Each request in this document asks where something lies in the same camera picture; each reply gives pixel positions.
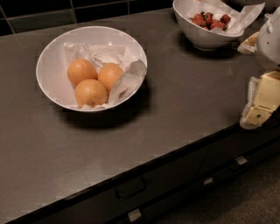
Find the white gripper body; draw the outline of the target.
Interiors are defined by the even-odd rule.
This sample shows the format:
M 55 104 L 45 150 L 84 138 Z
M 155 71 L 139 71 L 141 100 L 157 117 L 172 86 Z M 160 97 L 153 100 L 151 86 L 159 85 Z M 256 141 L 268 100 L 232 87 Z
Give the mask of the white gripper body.
M 255 56 L 264 69 L 280 69 L 280 7 L 269 16 L 260 29 Z

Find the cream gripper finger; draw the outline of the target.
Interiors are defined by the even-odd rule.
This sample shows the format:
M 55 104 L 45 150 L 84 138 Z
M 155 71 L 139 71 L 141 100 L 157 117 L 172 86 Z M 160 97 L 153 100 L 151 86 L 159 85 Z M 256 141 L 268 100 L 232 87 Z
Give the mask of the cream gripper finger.
M 254 54 L 256 50 L 256 41 L 259 36 L 259 32 L 255 32 L 246 38 L 237 48 L 239 53 Z
M 245 130 L 261 127 L 280 106 L 280 72 L 268 71 L 248 84 L 248 103 L 241 114 Z

